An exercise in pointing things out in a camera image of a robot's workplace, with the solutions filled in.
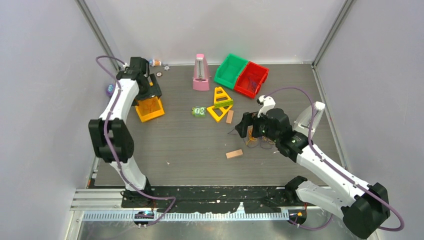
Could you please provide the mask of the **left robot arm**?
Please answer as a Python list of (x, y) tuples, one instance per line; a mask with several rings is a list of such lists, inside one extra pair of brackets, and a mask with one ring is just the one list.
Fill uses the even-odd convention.
[(112, 78), (114, 90), (107, 107), (88, 123), (93, 150), (97, 158), (118, 172), (125, 190), (135, 193), (135, 202), (148, 207), (154, 199), (151, 185), (135, 161), (135, 143), (126, 122), (132, 107), (141, 101), (160, 99), (162, 90), (150, 72), (149, 61), (140, 56), (124, 62)]

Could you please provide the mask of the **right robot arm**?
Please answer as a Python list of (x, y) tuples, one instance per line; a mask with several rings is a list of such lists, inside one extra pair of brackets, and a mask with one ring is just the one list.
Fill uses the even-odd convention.
[(273, 141), (283, 156), (310, 170), (329, 186), (323, 188), (297, 176), (285, 185), (285, 198), (291, 205), (316, 205), (342, 219), (361, 239), (367, 239), (390, 217), (387, 189), (378, 182), (370, 185), (332, 161), (307, 135), (293, 130), (281, 108), (266, 114), (245, 112), (235, 130), (245, 138), (249, 129), (252, 137)]

